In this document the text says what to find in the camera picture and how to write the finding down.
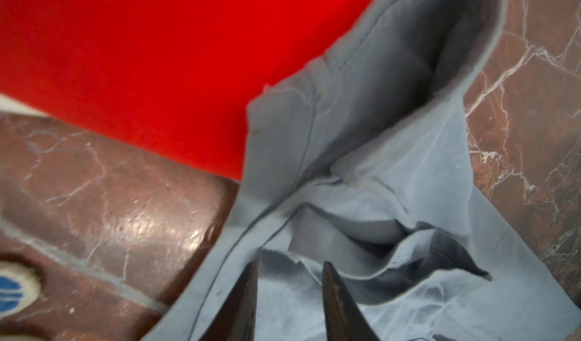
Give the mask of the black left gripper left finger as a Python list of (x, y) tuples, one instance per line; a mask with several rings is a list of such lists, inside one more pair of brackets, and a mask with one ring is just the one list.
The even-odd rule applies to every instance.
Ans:
[(201, 341), (254, 340), (258, 291), (258, 264), (250, 262), (232, 288)]

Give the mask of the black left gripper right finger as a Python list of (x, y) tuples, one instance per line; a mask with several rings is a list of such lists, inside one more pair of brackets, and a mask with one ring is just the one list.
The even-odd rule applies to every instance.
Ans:
[(322, 294), (328, 341), (379, 341), (331, 262), (323, 266)]

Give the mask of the grey t-shirt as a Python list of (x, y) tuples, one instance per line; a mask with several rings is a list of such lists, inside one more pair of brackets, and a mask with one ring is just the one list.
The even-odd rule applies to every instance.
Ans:
[(258, 340), (324, 340), (331, 262), (382, 340), (563, 340), (580, 310), (475, 187), (464, 96), (505, 0), (375, 0), (248, 106), (241, 187), (148, 340), (198, 340), (257, 263)]

